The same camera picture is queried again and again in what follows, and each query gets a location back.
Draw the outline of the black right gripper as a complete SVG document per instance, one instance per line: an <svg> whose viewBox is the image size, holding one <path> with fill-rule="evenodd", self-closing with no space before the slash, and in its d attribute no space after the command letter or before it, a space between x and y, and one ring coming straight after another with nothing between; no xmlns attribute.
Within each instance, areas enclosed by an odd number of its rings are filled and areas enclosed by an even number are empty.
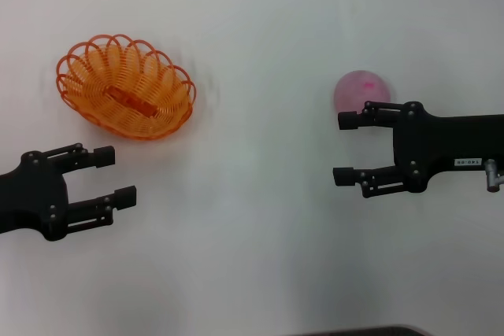
<svg viewBox="0 0 504 336"><path fill-rule="evenodd" d="M483 171L489 192L503 188L502 114L440 117L420 102L365 102L360 112L339 112L338 123L340 130L394 126L395 165L333 168L336 186L359 185L364 198L421 193L442 172Z"/></svg>

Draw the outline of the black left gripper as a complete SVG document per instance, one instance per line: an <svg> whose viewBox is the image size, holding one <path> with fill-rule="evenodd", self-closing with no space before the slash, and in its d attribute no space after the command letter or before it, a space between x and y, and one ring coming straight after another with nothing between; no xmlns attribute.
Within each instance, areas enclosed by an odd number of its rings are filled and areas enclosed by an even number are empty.
<svg viewBox="0 0 504 336"><path fill-rule="evenodd" d="M82 143L75 143L46 152L24 153L15 169L1 175L1 232L31 229L55 242L68 232L112 225L114 209L136 206L136 187L69 205L63 174L114 164L112 146L90 151Z"/></svg>

